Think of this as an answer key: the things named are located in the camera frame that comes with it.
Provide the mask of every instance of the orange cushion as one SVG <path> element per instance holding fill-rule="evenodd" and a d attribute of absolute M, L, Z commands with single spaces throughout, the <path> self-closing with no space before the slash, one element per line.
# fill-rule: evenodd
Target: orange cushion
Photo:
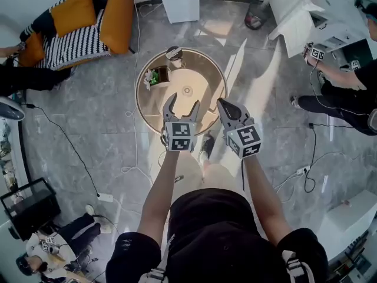
<path fill-rule="evenodd" d="M 18 56 L 20 66 L 33 67 L 45 57 L 42 46 L 42 34 L 33 32 L 26 40 L 26 49 Z"/>
<path fill-rule="evenodd" d="M 66 0 L 51 10 L 59 37 L 97 21 L 92 0 Z"/>
<path fill-rule="evenodd" d="M 100 40 L 111 52 L 125 54 L 131 38 L 134 0 L 108 0 L 102 19 Z"/>

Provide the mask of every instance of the white power strip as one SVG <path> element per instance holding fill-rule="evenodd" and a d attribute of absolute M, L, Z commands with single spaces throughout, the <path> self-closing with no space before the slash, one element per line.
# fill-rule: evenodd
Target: white power strip
<path fill-rule="evenodd" d="M 306 173 L 310 170 L 310 166 L 309 165 L 307 165 L 307 166 L 305 166 L 305 167 L 302 167 L 302 168 L 300 168 L 300 169 L 298 169 L 297 170 L 297 175 L 302 175 L 302 174 L 304 174 L 305 173 L 305 169 L 306 169 Z"/>
<path fill-rule="evenodd" d="M 100 197 L 97 197 L 100 201 L 114 202 L 114 197 L 112 194 L 98 193 Z"/>

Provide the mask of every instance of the round table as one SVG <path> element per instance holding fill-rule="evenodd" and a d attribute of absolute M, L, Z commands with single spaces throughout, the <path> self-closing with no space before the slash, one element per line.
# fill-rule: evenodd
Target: round table
<path fill-rule="evenodd" d="M 182 48 L 182 67 L 176 68 L 163 51 L 153 57 L 141 70 L 136 85 L 137 108 L 147 124 L 156 133 L 163 127 L 162 109 L 166 100 L 177 93 L 173 112 L 178 118 L 188 115 L 195 101 L 199 100 L 196 135 L 206 132 L 219 118 L 216 101 L 227 97 L 224 75 L 217 64 L 200 51 Z M 144 84 L 148 70 L 168 66 L 170 82 L 164 86 Z"/>

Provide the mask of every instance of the person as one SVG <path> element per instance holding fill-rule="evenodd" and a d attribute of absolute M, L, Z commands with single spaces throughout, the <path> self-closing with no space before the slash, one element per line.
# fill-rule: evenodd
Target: person
<path fill-rule="evenodd" d="M 13 47 L 0 48 L 0 58 L 8 58 L 18 54 L 22 49 L 19 44 Z M 8 97 L 11 94 L 26 89 L 33 90 L 52 90 L 54 86 L 67 80 L 71 73 L 70 68 L 63 70 L 51 70 L 48 68 L 35 67 L 14 67 L 13 64 L 6 62 L 0 65 L 0 96 Z"/>
<path fill-rule="evenodd" d="M 198 162 L 188 152 L 167 151 L 145 200 L 136 232 L 120 235 L 106 268 L 106 282 L 290 282 L 282 252 L 310 266 L 325 282 L 328 261 L 316 235 L 293 231 L 282 204 L 255 156 L 243 159 L 256 214 L 229 171 L 208 160 L 214 139 L 202 145 Z M 168 212 L 167 249 L 161 260 Z"/>
<path fill-rule="evenodd" d="M 50 254 L 42 249 L 41 243 L 46 240 L 47 236 L 39 232 L 33 233 L 26 244 L 27 254 L 16 260 L 19 270 L 26 276 L 39 272 L 51 279 L 71 278 L 81 283 L 88 283 L 86 278 L 66 271 L 64 266 L 75 261 L 100 233 L 111 232 L 108 225 L 94 222 L 94 217 L 85 213 L 82 217 L 59 229 L 57 233 L 52 233 L 50 237 L 55 239 L 55 244 L 58 247 L 57 254 Z M 92 226 L 73 239 L 80 230 L 90 225 Z"/>
<path fill-rule="evenodd" d="M 368 19 L 370 36 L 372 40 L 377 41 L 377 4 L 369 4 L 364 13 Z M 291 104 L 309 112 L 325 113 L 343 119 L 361 133 L 376 135 L 368 126 L 368 118 L 372 110 L 377 108 L 377 83 L 375 82 L 377 60 L 349 72 L 334 69 L 321 61 L 317 62 L 310 56 L 307 61 L 321 70 L 336 85 L 332 85 L 324 78 L 321 88 L 322 96 L 291 96 Z"/>

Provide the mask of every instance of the white shirt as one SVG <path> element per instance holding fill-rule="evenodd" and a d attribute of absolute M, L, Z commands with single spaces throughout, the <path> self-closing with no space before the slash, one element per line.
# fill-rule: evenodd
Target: white shirt
<path fill-rule="evenodd" d="M 76 260 L 75 253 L 71 247 L 66 243 L 61 235 L 58 233 L 53 233 L 50 237 L 55 238 L 57 245 L 60 245 L 59 256 L 65 261 L 65 264 L 69 264 Z M 38 256 L 42 261 L 47 262 L 47 270 L 43 274 L 51 279 L 57 279 L 62 277 L 67 277 L 67 271 L 57 265 L 53 260 L 49 258 L 47 252 L 42 249 L 41 241 L 37 234 L 33 233 L 26 244 L 26 252 L 28 256 Z"/>

